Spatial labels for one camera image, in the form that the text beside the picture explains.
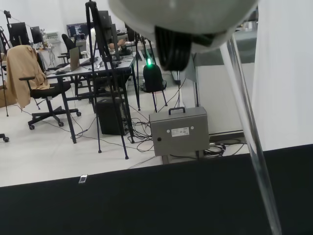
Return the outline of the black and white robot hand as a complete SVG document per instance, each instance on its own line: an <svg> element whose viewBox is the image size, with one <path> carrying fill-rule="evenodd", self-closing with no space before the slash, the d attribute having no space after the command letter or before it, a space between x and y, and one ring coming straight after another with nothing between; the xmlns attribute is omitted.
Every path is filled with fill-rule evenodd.
<svg viewBox="0 0 313 235"><path fill-rule="evenodd" d="M111 11L153 41L163 70L182 71L191 53L224 44L256 0L110 0Z"/></svg>

